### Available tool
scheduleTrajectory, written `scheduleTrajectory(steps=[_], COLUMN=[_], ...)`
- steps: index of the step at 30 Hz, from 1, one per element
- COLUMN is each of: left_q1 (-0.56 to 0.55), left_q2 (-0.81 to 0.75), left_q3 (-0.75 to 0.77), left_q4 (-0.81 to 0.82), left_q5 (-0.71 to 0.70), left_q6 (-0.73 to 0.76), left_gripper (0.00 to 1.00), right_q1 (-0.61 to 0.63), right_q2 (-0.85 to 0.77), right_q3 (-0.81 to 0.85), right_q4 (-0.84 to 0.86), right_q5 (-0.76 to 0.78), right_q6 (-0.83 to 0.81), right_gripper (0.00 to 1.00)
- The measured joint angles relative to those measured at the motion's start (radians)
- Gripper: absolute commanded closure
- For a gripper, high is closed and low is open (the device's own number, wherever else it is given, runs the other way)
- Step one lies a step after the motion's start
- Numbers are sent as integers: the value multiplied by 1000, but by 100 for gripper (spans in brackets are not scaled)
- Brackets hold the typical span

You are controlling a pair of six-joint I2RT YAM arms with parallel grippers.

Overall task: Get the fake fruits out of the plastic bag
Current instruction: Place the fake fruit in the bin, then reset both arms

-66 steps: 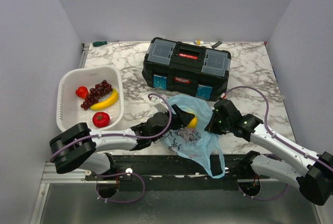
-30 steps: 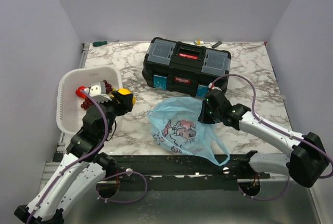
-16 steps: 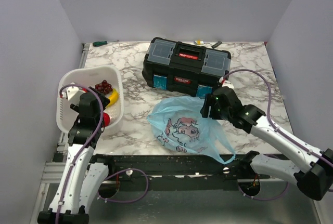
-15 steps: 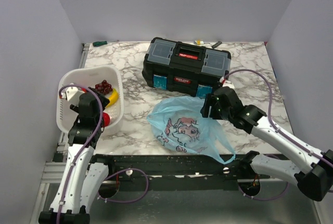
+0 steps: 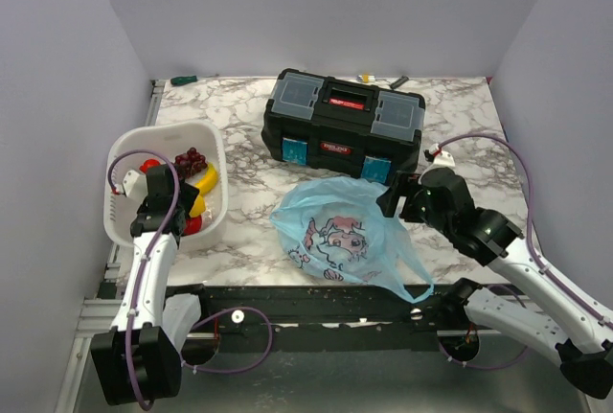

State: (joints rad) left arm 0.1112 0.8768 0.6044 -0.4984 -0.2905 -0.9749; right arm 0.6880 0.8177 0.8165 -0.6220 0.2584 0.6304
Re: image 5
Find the yellow fake banana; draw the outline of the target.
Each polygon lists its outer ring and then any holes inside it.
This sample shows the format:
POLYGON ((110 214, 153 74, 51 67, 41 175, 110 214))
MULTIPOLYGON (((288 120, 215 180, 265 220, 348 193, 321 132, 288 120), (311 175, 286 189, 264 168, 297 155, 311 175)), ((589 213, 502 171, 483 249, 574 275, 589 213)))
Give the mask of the yellow fake banana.
POLYGON ((203 176, 194 184, 194 186, 198 189, 199 194, 204 196, 216 186, 217 182, 218 172, 215 166, 209 163, 203 176))

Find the red fake fruit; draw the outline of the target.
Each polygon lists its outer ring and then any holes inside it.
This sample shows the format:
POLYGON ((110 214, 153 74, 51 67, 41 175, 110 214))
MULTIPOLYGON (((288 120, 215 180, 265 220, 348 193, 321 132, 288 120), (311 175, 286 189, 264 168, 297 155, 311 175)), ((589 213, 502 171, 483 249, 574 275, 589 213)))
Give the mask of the red fake fruit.
POLYGON ((188 218, 186 221, 186 227, 183 231, 184 236, 191 236, 197 234, 202 229, 203 221, 202 216, 195 218, 188 218))

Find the dark red fake grapes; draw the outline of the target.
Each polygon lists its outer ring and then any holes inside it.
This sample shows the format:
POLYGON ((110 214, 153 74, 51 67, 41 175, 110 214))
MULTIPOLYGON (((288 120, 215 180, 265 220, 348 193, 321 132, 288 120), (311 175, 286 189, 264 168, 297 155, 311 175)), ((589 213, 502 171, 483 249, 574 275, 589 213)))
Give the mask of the dark red fake grapes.
POLYGON ((174 157, 173 163, 178 175, 182 179, 187 179, 205 171, 208 168, 208 161, 204 154, 197 148, 191 147, 187 151, 174 157))

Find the light blue plastic bag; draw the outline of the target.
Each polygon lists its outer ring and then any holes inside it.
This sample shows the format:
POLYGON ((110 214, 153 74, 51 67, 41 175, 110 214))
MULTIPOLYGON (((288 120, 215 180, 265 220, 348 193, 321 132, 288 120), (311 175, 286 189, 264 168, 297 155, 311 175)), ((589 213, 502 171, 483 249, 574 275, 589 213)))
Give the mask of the light blue plastic bag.
POLYGON ((408 230, 383 216, 386 187, 346 176, 315 179, 288 192, 270 220, 282 250, 305 273, 341 284, 382 287, 416 304, 434 281, 408 230))

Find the yellow fake fruit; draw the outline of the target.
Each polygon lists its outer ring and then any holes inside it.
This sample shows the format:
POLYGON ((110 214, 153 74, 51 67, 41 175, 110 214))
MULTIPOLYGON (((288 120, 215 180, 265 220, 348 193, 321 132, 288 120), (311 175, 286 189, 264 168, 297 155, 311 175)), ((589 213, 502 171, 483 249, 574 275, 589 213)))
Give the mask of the yellow fake fruit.
POLYGON ((202 195, 198 195, 189 211, 190 218, 198 218, 206 211, 206 202, 202 195))

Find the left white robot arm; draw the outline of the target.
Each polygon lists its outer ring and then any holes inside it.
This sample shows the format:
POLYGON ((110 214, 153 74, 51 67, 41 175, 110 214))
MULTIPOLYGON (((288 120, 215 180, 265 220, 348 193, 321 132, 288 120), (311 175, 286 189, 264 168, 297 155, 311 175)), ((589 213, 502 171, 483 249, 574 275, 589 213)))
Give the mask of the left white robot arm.
POLYGON ((125 296, 109 331, 93 336, 90 352, 107 403, 135 402, 149 411, 155 401, 178 394, 188 333, 205 330, 213 310, 193 294, 166 296, 196 188, 168 164, 145 177, 147 194, 130 225, 133 263, 125 296))

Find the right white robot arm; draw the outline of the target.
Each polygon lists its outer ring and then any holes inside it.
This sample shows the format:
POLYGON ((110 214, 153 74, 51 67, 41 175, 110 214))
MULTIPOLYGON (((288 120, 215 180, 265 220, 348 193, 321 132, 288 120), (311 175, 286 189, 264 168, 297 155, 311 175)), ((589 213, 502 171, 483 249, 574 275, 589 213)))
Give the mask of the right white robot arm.
POLYGON ((461 295, 441 304, 443 322, 468 322, 503 333, 551 360, 583 394, 604 400, 612 391, 612 311, 534 252, 527 234, 501 213, 475 205, 465 180, 449 168, 398 174, 376 203, 442 234, 461 254, 504 277, 540 309, 508 303, 464 281, 461 295))

